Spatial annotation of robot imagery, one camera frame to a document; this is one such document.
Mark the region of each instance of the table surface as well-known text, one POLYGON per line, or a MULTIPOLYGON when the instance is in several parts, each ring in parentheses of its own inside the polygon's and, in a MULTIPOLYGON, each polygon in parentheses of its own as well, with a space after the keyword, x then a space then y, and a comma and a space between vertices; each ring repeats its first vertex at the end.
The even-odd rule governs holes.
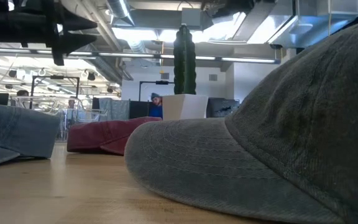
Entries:
POLYGON ((243 223, 271 224, 187 206, 142 188, 124 158, 68 154, 0 165, 0 223, 243 223))

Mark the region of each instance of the plant pot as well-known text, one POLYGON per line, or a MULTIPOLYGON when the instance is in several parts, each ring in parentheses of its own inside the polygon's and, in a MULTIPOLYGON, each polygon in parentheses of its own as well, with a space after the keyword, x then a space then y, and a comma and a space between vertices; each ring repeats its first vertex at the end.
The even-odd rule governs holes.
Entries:
POLYGON ((163 96, 164 121, 205 118, 208 96, 178 94, 163 96))

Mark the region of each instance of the potted plant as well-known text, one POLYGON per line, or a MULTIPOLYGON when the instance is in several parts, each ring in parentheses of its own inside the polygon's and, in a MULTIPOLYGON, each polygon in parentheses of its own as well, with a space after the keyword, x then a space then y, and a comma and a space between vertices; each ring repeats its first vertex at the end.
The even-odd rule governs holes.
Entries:
POLYGON ((173 43, 175 95, 163 97, 163 119, 205 118, 207 96, 196 95, 196 53, 186 25, 177 32, 173 43))

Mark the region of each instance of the vent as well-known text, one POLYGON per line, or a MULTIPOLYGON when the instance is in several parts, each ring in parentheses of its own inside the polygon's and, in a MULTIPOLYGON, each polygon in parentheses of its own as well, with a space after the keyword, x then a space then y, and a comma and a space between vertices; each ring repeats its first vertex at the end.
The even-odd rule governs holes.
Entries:
POLYGON ((161 73, 161 80, 169 80, 169 73, 161 73))
POLYGON ((218 80, 218 75, 217 74, 209 74, 209 80, 212 82, 215 82, 218 80))

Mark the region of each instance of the denim cap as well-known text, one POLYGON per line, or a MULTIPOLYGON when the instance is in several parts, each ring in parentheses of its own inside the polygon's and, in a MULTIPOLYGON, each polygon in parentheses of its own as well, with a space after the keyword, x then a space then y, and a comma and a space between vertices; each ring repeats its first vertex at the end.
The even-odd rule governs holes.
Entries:
POLYGON ((50 157, 59 122, 55 116, 0 105, 0 163, 16 157, 50 157))
POLYGON ((143 124, 125 160, 141 185, 188 205, 358 223, 358 25, 272 71, 223 119, 143 124))

